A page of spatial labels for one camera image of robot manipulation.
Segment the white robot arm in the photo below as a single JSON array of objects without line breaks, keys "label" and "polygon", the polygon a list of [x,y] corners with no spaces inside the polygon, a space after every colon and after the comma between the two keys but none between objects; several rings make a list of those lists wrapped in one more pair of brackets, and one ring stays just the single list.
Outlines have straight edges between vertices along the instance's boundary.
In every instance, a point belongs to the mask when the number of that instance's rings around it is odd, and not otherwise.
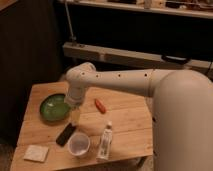
[{"label": "white robot arm", "polygon": [[154,171],[213,171],[213,82],[194,70],[98,72],[89,62],[66,73],[65,102],[83,103],[90,87],[150,97]]}]

